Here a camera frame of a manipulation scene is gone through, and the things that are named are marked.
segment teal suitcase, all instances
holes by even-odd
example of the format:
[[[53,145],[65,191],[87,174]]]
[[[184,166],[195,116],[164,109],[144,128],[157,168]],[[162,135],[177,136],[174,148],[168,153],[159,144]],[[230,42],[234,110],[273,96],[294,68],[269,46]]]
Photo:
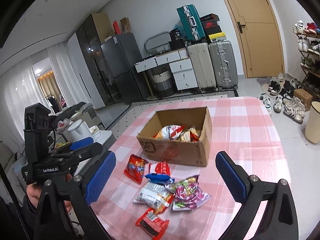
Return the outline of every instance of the teal suitcase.
[[[206,38],[197,9],[193,4],[177,9],[188,40],[200,41]]]

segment drawer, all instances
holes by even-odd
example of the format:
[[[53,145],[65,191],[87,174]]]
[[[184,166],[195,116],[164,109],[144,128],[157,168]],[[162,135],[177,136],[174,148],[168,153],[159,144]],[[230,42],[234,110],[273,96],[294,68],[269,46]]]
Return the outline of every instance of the drawer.
[[[175,72],[175,73],[173,73],[173,76],[174,76],[175,81],[196,78],[195,73],[193,72],[193,69]]]
[[[155,58],[152,57],[152,58],[149,58],[149,59],[146,59],[142,62],[139,62],[137,65],[136,65],[136,70],[137,72],[141,72],[141,71],[145,71],[147,69],[150,69],[150,68],[153,68],[153,67],[156,67],[157,66],[157,63],[155,61]]]
[[[178,90],[196,88],[198,87],[197,80],[195,78],[190,78],[186,80],[176,81],[176,86]]]
[[[187,58],[188,57],[187,50],[186,49],[179,50],[179,55],[181,59]]]
[[[161,56],[156,57],[156,61],[159,65],[167,64],[180,59],[180,54],[178,51],[167,53]]]
[[[193,69],[190,58],[170,63],[172,73],[181,70]]]

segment silver suitcase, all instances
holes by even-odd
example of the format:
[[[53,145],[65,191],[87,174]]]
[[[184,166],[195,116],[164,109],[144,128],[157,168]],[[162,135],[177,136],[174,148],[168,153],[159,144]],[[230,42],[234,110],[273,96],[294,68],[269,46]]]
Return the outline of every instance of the silver suitcase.
[[[209,54],[208,43],[198,43],[188,46],[188,53],[195,72],[198,87],[216,87],[216,78]]]
[[[209,52],[219,90],[237,89],[238,74],[235,55],[230,41],[217,41],[209,44]]]

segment door frame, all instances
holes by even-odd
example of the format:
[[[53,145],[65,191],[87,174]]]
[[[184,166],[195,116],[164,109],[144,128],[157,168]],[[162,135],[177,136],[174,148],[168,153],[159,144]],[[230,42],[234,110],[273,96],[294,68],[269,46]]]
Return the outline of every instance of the door frame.
[[[250,78],[250,77],[252,77],[252,75],[251,74],[248,75],[248,73],[247,73],[247,66],[246,66],[246,63],[245,63],[245,55],[244,55],[243,46],[241,46],[242,45],[242,40],[241,40],[241,37],[240,37],[240,32],[239,32],[239,29],[238,29],[236,18],[234,16],[233,12],[232,12],[232,9],[231,9],[231,6],[229,4],[229,1],[228,0],[224,0],[224,2],[226,4],[226,6],[227,6],[228,12],[229,12],[231,20],[232,20],[233,27],[234,27],[235,32],[236,32],[236,36],[237,36],[237,40],[238,40],[238,44],[239,44],[239,49],[240,49],[240,54],[241,54],[241,59],[242,59],[242,68],[243,68],[244,75],[245,75],[246,78]],[[277,33],[278,33],[279,42],[280,42],[280,49],[281,49],[282,73],[285,73],[285,71],[284,71],[285,68],[284,68],[283,46],[282,46],[282,40],[281,40],[281,35],[280,35],[278,22],[277,22],[277,19],[276,19],[276,15],[275,15],[275,13],[273,11],[273,8],[271,6],[270,0],[267,0],[267,2],[268,2],[268,5],[270,7],[273,19],[274,19],[274,21],[276,23]]]

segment beige trash can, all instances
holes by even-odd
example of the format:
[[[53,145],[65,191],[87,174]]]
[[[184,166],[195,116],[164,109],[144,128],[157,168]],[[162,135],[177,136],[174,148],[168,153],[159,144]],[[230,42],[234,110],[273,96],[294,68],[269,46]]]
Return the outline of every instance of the beige trash can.
[[[306,127],[306,138],[313,142],[320,141],[320,100],[311,102],[310,114]]]

